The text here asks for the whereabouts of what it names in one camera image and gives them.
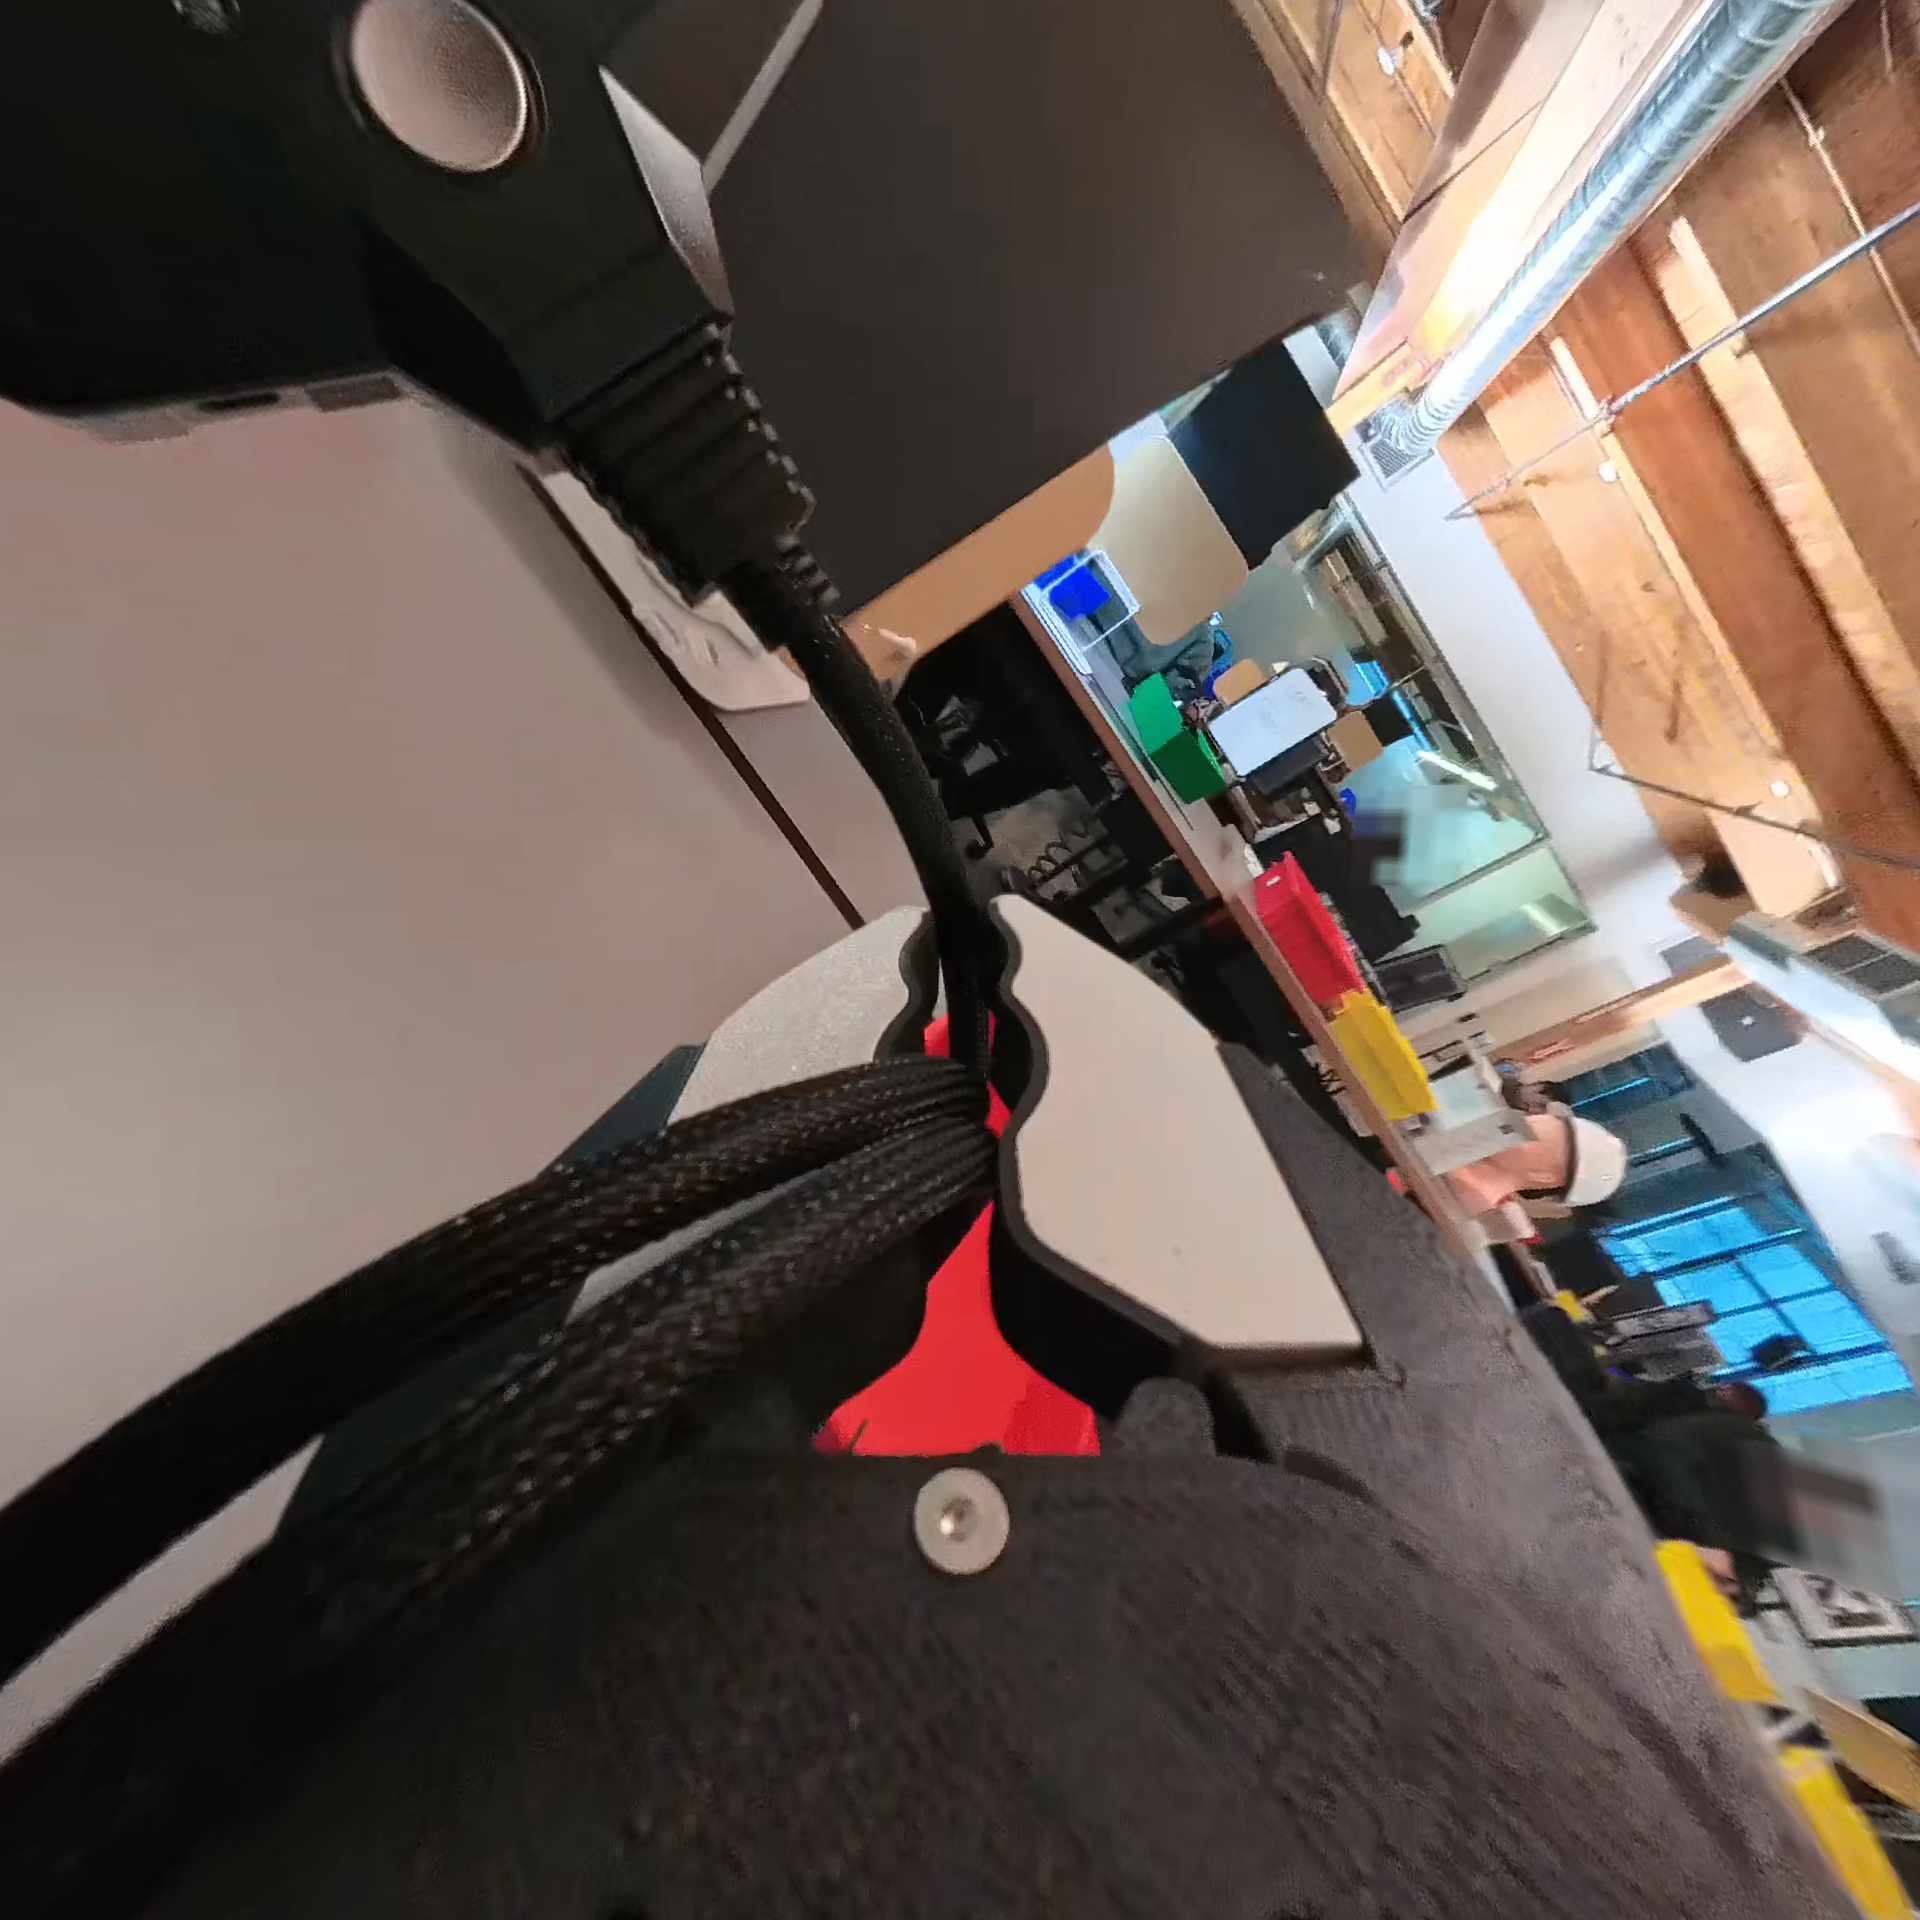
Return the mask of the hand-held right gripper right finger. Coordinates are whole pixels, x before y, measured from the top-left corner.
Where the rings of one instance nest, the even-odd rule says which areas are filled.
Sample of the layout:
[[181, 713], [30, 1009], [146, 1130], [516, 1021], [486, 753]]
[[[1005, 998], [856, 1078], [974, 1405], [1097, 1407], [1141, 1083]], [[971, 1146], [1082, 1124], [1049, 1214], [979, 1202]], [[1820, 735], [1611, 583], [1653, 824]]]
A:
[[999, 1330], [1047, 1380], [1115, 1421], [1152, 1378], [1367, 1359], [1226, 1045], [1176, 996], [1024, 899], [999, 939]]

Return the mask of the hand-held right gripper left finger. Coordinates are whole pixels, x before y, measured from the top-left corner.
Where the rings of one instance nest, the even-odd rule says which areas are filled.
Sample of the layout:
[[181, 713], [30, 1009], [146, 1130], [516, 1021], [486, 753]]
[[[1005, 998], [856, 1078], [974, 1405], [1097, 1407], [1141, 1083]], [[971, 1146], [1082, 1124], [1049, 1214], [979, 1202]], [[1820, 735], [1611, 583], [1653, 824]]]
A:
[[924, 1055], [935, 1021], [935, 931], [898, 909], [779, 977], [705, 1041], [675, 1045], [561, 1162], [658, 1139], [680, 1120], [860, 1065]]

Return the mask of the red bin with black divider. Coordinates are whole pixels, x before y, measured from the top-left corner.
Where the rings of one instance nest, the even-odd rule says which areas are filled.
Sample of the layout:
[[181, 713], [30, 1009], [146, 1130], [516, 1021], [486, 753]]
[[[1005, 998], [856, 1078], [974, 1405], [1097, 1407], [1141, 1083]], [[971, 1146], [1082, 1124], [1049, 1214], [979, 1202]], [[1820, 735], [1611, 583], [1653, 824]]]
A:
[[1097, 1416], [1015, 1353], [992, 1304], [995, 1204], [930, 1274], [910, 1349], [815, 1435], [823, 1456], [1097, 1456]]

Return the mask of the black switch hub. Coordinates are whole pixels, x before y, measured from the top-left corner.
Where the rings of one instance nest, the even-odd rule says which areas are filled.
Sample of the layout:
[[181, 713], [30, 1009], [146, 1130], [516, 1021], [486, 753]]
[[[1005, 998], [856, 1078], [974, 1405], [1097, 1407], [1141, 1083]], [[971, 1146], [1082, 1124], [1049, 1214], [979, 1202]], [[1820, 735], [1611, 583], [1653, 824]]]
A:
[[417, 393], [701, 598], [829, 605], [711, 194], [818, 5], [4, 5], [4, 399], [109, 439]]

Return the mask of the yellow plastic bin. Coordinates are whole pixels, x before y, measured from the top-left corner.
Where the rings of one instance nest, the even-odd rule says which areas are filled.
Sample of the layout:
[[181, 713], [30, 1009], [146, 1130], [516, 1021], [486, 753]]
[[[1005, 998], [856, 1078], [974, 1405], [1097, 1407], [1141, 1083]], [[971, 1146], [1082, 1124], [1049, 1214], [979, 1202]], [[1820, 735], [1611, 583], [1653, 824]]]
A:
[[1331, 1038], [1350, 1078], [1394, 1120], [1424, 1120], [1436, 1090], [1392, 1009], [1369, 991], [1345, 993], [1327, 1011]]

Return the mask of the red plastic basket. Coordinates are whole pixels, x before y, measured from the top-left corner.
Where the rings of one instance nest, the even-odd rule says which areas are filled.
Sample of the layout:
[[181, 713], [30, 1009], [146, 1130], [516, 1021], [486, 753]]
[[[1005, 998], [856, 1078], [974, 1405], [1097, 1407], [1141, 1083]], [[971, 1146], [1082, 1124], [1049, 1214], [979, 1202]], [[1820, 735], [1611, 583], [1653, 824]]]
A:
[[1350, 996], [1369, 993], [1369, 977], [1362, 973], [1350, 935], [1290, 851], [1269, 867], [1252, 884], [1252, 912], [1310, 993], [1312, 1006], [1331, 1011]]

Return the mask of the white board stand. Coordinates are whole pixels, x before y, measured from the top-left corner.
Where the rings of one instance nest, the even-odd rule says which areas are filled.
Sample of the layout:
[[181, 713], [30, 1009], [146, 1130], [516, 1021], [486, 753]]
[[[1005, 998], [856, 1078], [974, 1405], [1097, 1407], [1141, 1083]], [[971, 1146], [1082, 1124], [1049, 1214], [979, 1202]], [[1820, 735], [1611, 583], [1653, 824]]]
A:
[[815, 694], [784, 650], [768, 647], [719, 589], [687, 596], [578, 476], [513, 453], [533, 500], [559, 523], [574, 555], [658, 658], [711, 713], [807, 708]]

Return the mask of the green plastic bin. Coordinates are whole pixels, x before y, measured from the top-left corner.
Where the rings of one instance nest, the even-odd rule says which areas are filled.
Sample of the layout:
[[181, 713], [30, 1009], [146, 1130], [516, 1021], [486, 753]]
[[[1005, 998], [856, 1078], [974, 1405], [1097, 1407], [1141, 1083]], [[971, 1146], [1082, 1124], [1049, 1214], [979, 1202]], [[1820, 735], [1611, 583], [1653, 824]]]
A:
[[1213, 805], [1227, 789], [1227, 770], [1218, 751], [1187, 719], [1164, 674], [1130, 689], [1127, 726], [1141, 753], [1178, 805]]

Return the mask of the white sign board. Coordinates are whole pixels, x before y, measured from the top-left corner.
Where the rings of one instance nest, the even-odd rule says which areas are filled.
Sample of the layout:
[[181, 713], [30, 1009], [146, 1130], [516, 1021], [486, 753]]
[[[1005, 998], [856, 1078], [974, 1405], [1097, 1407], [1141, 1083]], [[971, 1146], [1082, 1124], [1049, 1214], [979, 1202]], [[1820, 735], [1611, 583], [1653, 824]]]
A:
[[1213, 751], [1235, 782], [1247, 782], [1297, 746], [1327, 735], [1336, 719], [1340, 702], [1327, 695], [1310, 671], [1295, 666], [1214, 713], [1210, 735]]

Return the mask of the black hanging panel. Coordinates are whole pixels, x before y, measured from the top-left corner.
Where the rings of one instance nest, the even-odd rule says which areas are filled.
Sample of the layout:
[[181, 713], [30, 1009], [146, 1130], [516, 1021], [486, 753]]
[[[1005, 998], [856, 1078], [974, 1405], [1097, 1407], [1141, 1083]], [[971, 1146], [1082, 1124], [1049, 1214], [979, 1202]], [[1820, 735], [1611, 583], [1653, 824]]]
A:
[[1239, 359], [1167, 436], [1247, 567], [1360, 476], [1287, 339]]

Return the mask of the silver air duct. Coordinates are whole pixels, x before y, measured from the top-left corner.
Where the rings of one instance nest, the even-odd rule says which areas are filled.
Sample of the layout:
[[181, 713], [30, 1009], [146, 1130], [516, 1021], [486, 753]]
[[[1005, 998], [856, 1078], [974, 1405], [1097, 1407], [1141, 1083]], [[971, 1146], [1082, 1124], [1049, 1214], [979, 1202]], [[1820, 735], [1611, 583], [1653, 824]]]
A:
[[1843, 5], [1704, 5], [1468, 339], [1415, 395], [1360, 420], [1362, 463], [1383, 487], [1400, 485], [1439, 447], [1515, 352], [1838, 11]]

